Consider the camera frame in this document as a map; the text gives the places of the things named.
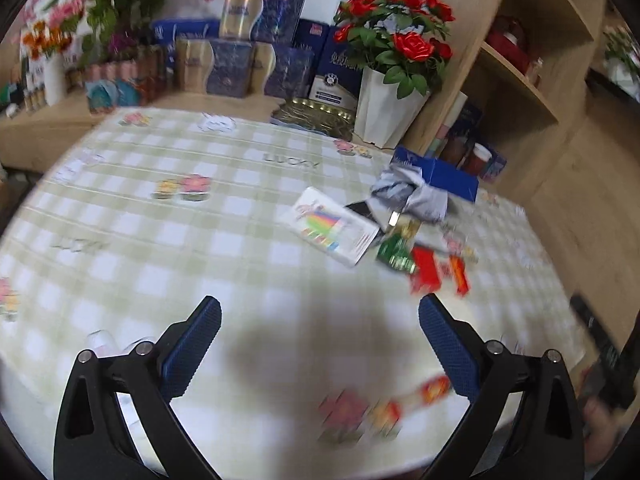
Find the person's right hand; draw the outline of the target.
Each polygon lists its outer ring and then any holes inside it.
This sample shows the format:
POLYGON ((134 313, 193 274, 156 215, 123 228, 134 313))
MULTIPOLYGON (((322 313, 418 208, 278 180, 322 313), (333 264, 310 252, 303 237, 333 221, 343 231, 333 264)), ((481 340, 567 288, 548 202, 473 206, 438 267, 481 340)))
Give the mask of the person's right hand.
POLYGON ((590 396, 582 408, 587 432, 584 437, 585 463, 597 466, 611 455, 620 435, 620 425, 608 407, 590 396))

